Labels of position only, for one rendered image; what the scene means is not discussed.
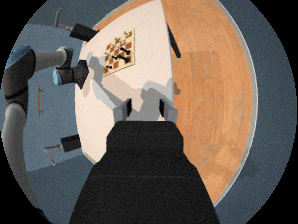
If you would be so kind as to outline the small chessboard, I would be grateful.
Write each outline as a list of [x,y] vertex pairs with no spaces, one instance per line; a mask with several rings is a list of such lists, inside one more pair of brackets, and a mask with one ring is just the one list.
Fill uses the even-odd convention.
[[[106,45],[105,51],[107,53],[113,53],[114,57],[117,57],[118,54],[122,55],[122,57],[125,58],[128,57],[130,59],[129,62],[125,63],[125,61],[121,58],[115,60],[114,58],[110,58],[107,54],[104,54],[103,77],[121,69],[135,65],[135,28],[129,30],[127,33],[130,33],[128,37],[126,36],[126,34],[122,34],[121,36],[117,37],[119,40],[125,41],[123,45],[121,45],[120,42],[118,42],[117,40],[113,40]],[[118,48],[115,49],[115,47],[112,46],[111,43],[123,47],[125,48],[125,50],[130,50],[131,53],[129,55],[126,55],[126,52],[120,51],[120,49]],[[106,65],[112,66],[112,69],[107,68]]]

